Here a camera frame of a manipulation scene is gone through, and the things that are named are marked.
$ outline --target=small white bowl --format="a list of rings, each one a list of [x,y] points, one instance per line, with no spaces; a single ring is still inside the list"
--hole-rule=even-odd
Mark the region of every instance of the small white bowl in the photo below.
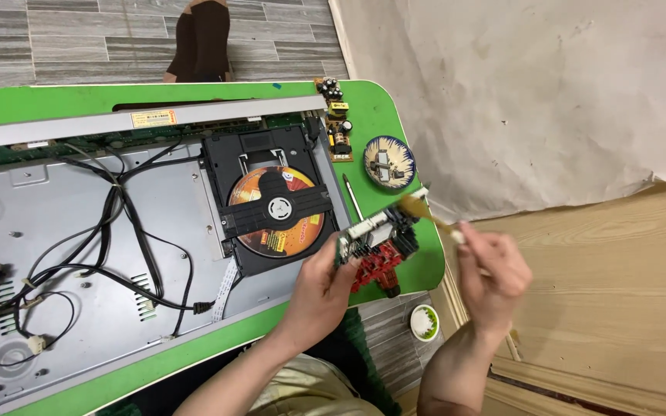
[[[415,330],[413,329],[413,314],[415,313],[415,311],[422,308],[431,310],[433,312],[433,315],[436,317],[436,331],[433,333],[433,336],[431,336],[430,338],[421,337],[421,335],[416,334]],[[432,340],[434,340],[436,338],[436,335],[438,335],[438,330],[440,329],[440,326],[441,326],[441,320],[438,317],[438,314],[436,313],[436,309],[433,309],[433,307],[431,307],[430,305],[425,305],[425,304],[418,305],[417,307],[415,307],[415,309],[413,309],[412,313],[410,314],[410,330],[412,331],[413,335],[415,335],[415,337],[422,342],[431,342]]]

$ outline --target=person's right hand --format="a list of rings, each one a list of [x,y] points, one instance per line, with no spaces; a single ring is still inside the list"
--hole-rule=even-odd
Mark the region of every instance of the person's right hand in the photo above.
[[[467,222],[459,229],[466,240],[457,248],[459,291],[477,336],[497,345],[511,329],[531,269],[510,235],[479,232]]]

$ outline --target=barcode sticker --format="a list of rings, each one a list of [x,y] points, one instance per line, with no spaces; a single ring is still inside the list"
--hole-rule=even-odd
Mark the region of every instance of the barcode sticker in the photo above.
[[[223,283],[220,283],[220,291],[217,292],[217,298],[215,298],[215,306],[212,307],[212,322],[220,322],[221,320],[223,320],[223,312],[225,312],[225,303],[228,301],[228,295],[230,295],[230,288],[232,287],[237,274],[238,274],[238,265],[235,262],[235,257],[231,257],[230,263],[228,264],[228,267],[225,270],[225,276],[223,276]]]
[[[173,109],[162,109],[160,111],[131,112],[133,128],[170,126],[176,124],[176,112]]]

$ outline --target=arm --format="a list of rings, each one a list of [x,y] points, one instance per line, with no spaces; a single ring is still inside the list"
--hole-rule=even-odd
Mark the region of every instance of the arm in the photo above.
[[[512,238],[479,233],[468,223],[459,228],[466,239],[458,248],[459,293],[471,320],[426,366],[418,398],[420,416],[479,414],[490,362],[532,279]]]
[[[303,263],[279,324],[192,393],[174,416],[246,414],[287,361],[333,332],[348,307],[360,263],[352,261],[338,270],[333,267],[337,236],[331,235]]]

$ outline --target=capacitor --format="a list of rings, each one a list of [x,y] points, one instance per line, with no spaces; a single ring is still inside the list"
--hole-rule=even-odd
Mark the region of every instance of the capacitor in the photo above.
[[[351,129],[353,129],[353,128],[354,128],[354,125],[351,124],[351,122],[348,121],[348,120],[345,120],[343,123],[338,124],[338,131],[339,131],[340,133],[348,133],[348,132],[350,132]]]

